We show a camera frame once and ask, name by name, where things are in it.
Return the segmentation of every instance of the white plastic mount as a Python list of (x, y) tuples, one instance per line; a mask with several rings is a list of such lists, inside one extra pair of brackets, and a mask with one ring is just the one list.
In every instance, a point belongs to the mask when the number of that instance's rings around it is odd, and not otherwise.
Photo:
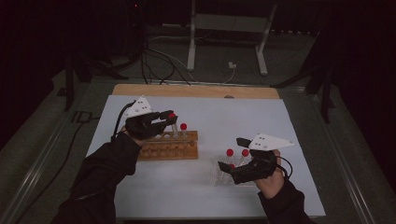
[(152, 108), (148, 100), (144, 96), (141, 96), (131, 107), (129, 107), (129, 109), (125, 112), (124, 117), (128, 119), (149, 114), (151, 112)]
[(273, 137), (265, 133), (259, 133), (251, 141), (248, 148), (256, 150), (273, 150), (281, 147), (294, 146), (294, 143), (290, 140)]

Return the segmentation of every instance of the dark background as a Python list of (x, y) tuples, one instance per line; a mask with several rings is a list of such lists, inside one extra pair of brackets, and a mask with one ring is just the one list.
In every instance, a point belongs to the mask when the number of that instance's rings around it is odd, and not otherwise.
[[(66, 55), (84, 52), (109, 61), (122, 54), (114, 36), (127, 36), (118, 27), (130, 11), (131, 32), (139, 24), (188, 25), (190, 1), (10, 1), (1, 3), (0, 148), (52, 91), (51, 78), (64, 70)], [(236, 0), (197, 1), (197, 10), (216, 13), (214, 4)], [(396, 6), (391, 1), (280, 1), (272, 29), (317, 36), (302, 71), (332, 67), (332, 84), (358, 123), (389, 183), (396, 191)], [(222, 7), (221, 13), (254, 16), (268, 12), (268, 2), (243, 1)], [(138, 53), (130, 43), (129, 54)], [(89, 81), (90, 74), (78, 76)]]

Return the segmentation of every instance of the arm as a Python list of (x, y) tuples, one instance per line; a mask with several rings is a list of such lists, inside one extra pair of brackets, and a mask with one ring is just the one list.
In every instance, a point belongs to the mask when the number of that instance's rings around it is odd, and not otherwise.
[(112, 143), (103, 144), (85, 158), (69, 199), (51, 223), (115, 223), (116, 187), (125, 176), (134, 174), (144, 143), (127, 132), (119, 133)]
[(314, 223), (304, 211), (304, 194), (276, 168), (272, 176), (254, 181), (260, 190), (259, 198), (271, 224)]

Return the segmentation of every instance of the floor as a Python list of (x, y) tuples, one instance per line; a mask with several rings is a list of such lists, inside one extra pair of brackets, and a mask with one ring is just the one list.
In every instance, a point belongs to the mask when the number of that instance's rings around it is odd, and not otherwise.
[[(118, 83), (151, 83), (153, 85), (238, 85), (268, 87), (298, 74), (304, 59), (315, 43), (309, 35), (270, 34), (264, 48), (269, 75), (259, 74), (254, 45), (256, 35), (202, 33), (197, 39), (193, 72), (187, 72), (189, 39), (186, 30), (151, 36), (144, 54), (145, 78), (140, 62), (120, 72), (128, 80), (115, 80), (95, 72), (91, 83), (76, 82), (76, 100), (64, 112), (65, 99), (57, 96), (64, 87), (64, 72), (53, 81), (54, 91), (26, 121), (0, 151), (0, 220), (21, 217), (20, 223), (49, 223), (57, 207), (68, 196), (78, 167), (85, 157), (97, 122), (71, 122), (76, 111), (92, 112), (99, 117), (106, 98)], [(172, 63), (166, 62), (167, 55)], [(115, 58), (114, 63), (123, 59)], [(228, 62), (236, 63), (235, 69)], [(332, 86), (330, 123), (320, 116), (320, 92), (307, 95), (304, 86), (309, 78), (299, 80), (279, 94), (290, 113), (290, 119), (303, 146), (326, 217), (316, 217), (317, 223), (395, 223), (396, 196), (380, 172), (370, 148), (348, 113), (338, 91)], [(62, 171), (57, 174), (65, 159)], [(50, 180), (57, 176), (44, 191)], [(29, 210), (22, 211), (27, 204)], [(125, 223), (264, 223), (264, 220), (133, 220)]]

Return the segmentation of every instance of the gray floor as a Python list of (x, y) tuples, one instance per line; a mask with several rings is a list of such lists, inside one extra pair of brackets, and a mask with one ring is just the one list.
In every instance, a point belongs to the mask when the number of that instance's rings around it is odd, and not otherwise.
[[(161, 37), (150, 40), (149, 47), (172, 55), (182, 75), (191, 84), (201, 85), (254, 85), (268, 86), (296, 75), (304, 59), (315, 42), (308, 35), (271, 34), (264, 50), (269, 68), (269, 76), (261, 77), (254, 54), (254, 41), (242, 43), (225, 41), (227, 38), (209, 39), (199, 43), (196, 55), (196, 69), (188, 74), (184, 69), (187, 62), (189, 41), (187, 38)], [(215, 46), (213, 41), (225, 44)], [(228, 62), (235, 62), (233, 69)], [(148, 64), (159, 77), (166, 77), (172, 71), (168, 63), (148, 56)], [(121, 72), (130, 77), (126, 83), (143, 83), (140, 64)], [(174, 73), (168, 84), (185, 83)], [(317, 185), (320, 199), (327, 216), (315, 218), (317, 223), (396, 223), (396, 196), (380, 172), (370, 149), (367, 147), (353, 118), (349, 115), (336, 87), (332, 87), (330, 124), (318, 115), (320, 95), (306, 95), (303, 86), (308, 79), (279, 90), (285, 101), (290, 118), (304, 150), (305, 158)], [(79, 124), (71, 123), (75, 111), (90, 111), (95, 117), (101, 115), (107, 96), (117, 80), (98, 75), (92, 83), (76, 81), (77, 99), (70, 112), (64, 112), (65, 99), (56, 96), (64, 86), (64, 73), (54, 78), (55, 90), (41, 104), (37, 111), (0, 151), (0, 211), (6, 214), (11, 204), (30, 203), (54, 176), (67, 154), (68, 146)], [(78, 167), (83, 160), (97, 122), (85, 124), (79, 131), (72, 147), (70, 158), (54, 183), (33, 204), (21, 223), (49, 223), (58, 205), (67, 198)], [(16, 195), (21, 195), (19, 187), (28, 171), (34, 165), (42, 149), (49, 149), (48, 162), (41, 164), (42, 172), (35, 170), (37, 179), (33, 191), (28, 191), (27, 201), (20, 197), (12, 203)], [(132, 221), (131, 223), (159, 223), (160, 221)], [(177, 223), (256, 223), (263, 220), (223, 220), (223, 221), (179, 221)]]

